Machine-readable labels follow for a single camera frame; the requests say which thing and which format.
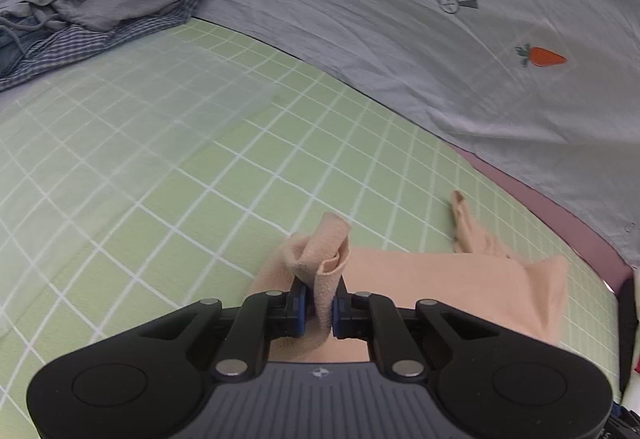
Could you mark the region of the grey carrot print sheet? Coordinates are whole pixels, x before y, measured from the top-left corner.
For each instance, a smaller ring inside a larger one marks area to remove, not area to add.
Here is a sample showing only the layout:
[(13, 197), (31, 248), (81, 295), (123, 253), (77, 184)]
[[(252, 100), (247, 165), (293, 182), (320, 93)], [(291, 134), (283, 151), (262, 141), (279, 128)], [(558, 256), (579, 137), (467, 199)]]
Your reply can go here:
[(206, 0), (639, 261), (639, 0)]

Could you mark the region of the blue checked shirt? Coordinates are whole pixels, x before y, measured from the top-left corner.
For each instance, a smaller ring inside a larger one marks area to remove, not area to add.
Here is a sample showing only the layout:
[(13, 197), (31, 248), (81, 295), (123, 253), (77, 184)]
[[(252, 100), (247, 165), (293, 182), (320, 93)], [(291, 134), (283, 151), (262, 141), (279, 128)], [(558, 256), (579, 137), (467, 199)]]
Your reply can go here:
[(1, 88), (187, 22), (203, 0), (1, 0)]

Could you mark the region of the blue denim garment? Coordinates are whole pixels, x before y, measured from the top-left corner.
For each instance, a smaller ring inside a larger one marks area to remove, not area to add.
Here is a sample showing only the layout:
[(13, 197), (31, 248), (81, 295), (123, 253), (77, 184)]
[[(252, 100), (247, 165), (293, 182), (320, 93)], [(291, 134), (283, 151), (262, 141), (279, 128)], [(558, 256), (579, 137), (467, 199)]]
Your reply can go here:
[(1, 17), (0, 73), (10, 74), (32, 46), (49, 37), (51, 31), (35, 16), (24, 18), (7, 14)]

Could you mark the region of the green grid cutting mat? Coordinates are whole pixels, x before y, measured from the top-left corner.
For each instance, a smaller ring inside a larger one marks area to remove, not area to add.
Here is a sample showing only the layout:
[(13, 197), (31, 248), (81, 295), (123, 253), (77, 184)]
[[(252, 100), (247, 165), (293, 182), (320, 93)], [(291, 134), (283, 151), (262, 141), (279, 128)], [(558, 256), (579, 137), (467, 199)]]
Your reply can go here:
[(205, 297), (241, 303), (291, 233), (448, 253), (449, 199), (521, 257), (564, 256), (564, 348), (618, 381), (612, 289), (446, 142), (328, 74), (193, 20), (1, 96), (1, 433), (60, 355)]

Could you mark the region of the beige long sleeve shirt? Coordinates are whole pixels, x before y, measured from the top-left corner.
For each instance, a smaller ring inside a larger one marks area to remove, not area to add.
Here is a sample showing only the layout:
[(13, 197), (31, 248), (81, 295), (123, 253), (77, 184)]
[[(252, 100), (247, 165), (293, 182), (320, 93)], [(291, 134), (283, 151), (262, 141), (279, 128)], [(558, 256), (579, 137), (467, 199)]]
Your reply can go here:
[(518, 333), (559, 345), (567, 301), (567, 260), (553, 256), (527, 263), (472, 215), (462, 193), (451, 196), (454, 251), (406, 253), (353, 247), (350, 225), (333, 213), (316, 230), (294, 233), (259, 270), (250, 292), (287, 291), (294, 280), (314, 296), (314, 311), (300, 338), (278, 338), (272, 361), (359, 362), (369, 358), (358, 339), (330, 331), (338, 283), (352, 292), (382, 294), (399, 308), (431, 298)]

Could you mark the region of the folded black garment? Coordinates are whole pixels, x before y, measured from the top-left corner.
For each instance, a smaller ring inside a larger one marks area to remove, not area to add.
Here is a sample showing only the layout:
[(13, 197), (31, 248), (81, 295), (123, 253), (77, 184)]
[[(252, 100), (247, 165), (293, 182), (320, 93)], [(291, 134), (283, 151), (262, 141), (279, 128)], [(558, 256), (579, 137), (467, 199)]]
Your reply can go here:
[(639, 326), (636, 288), (634, 277), (620, 285), (617, 295), (617, 332), (618, 332), (618, 367), (620, 368), (620, 393), (628, 386), (631, 372), (634, 370), (634, 352), (636, 351), (636, 335)]

